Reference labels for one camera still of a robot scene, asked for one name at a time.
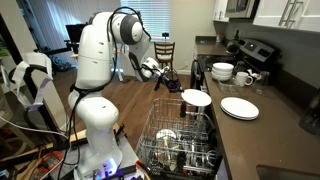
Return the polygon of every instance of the white mug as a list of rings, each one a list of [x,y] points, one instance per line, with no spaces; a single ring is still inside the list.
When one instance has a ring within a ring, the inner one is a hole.
[[[253,78],[246,72],[237,72],[236,81],[239,86],[243,87],[244,85],[251,85]]]

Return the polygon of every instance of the kitchen counter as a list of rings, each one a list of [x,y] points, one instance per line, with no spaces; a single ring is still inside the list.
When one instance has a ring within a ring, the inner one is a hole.
[[[249,87],[237,93],[222,93],[210,72],[205,73],[205,81],[229,179],[257,180],[258,165],[320,176],[320,137],[299,127],[301,109],[273,87],[266,96],[253,93]],[[231,96],[255,104],[260,112],[258,118],[242,121],[224,113],[220,102]]]
[[[228,55],[226,47],[223,43],[216,43],[216,37],[213,36],[197,36],[196,54],[202,55]]]

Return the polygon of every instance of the chair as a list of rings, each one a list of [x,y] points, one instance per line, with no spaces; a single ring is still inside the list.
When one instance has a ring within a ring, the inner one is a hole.
[[[154,52],[156,55],[156,59],[159,63],[161,63],[161,68],[163,68],[163,64],[168,66],[170,63],[170,68],[173,69],[172,61],[173,61],[173,54],[174,54],[174,46],[175,42],[173,43],[154,43]]]

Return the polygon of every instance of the dishwasher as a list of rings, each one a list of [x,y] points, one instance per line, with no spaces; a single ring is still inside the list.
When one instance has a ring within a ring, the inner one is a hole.
[[[156,99],[136,148],[152,179],[213,179],[221,162],[215,128],[201,108]]]

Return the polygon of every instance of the stovetop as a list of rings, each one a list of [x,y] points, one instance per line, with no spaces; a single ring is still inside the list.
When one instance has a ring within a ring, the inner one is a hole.
[[[198,62],[202,72],[211,71],[212,65],[217,62],[236,63],[234,56],[214,56],[214,55],[198,55]]]

